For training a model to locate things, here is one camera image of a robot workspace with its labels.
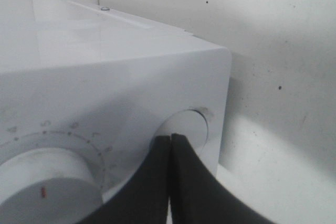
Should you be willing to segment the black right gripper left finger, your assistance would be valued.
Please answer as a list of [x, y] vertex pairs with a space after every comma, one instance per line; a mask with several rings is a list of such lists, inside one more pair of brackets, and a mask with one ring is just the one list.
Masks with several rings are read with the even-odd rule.
[[110, 200], [79, 223], [166, 223], [171, 139], [157, 136], [139, 169]]

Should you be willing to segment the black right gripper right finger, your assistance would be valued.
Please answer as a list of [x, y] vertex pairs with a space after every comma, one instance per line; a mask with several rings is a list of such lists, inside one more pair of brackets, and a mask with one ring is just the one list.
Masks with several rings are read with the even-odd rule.
[[171, 136], [173, 223], [265, 223], [208, 171], [184, 135]]

